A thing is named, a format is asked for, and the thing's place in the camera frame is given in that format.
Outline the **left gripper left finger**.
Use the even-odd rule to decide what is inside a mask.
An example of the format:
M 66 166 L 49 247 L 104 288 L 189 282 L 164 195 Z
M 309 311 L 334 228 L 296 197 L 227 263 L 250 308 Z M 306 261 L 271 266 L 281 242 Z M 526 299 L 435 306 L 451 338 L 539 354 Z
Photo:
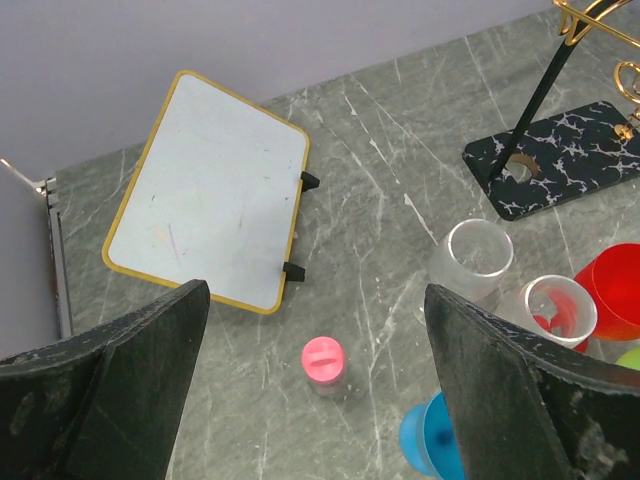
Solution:
M 210 292 L 191 280 L 108 323 L 1 361 L 4 479 L 162 479 Z

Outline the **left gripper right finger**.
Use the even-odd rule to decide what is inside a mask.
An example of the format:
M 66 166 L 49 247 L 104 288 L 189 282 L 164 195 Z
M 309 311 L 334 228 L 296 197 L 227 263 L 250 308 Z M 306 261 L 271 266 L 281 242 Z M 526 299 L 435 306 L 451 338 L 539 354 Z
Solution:
M 426 329 L 468 479 L 636 479 L 639 373 L 554 343 L 447 288 Z

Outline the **blue plastic wine glass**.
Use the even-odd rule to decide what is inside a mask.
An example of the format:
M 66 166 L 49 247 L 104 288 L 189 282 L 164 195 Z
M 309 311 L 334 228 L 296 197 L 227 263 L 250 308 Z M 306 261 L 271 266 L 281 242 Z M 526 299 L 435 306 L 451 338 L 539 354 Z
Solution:
M 465 479 L 442 391 L 404 416 L 398 437 L 404 458 L 421 474 L 444 480 Z

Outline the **gold wine glass rack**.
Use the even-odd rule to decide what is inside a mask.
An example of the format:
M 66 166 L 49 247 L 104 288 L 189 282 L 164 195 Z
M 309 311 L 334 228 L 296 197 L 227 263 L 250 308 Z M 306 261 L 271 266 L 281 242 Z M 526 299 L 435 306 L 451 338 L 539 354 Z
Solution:
M 598 101 L 560 114 L 535 115 L 578 43 L 597 29 L 638 47 L 605 21 L 621 1 L 584 9 L 557 1 L 563 42 L 515 128 L 467 144 L 462 159 L 498 215 L 514 221 L 631 180 L 639 174 L 639 113 L 625 116 Z

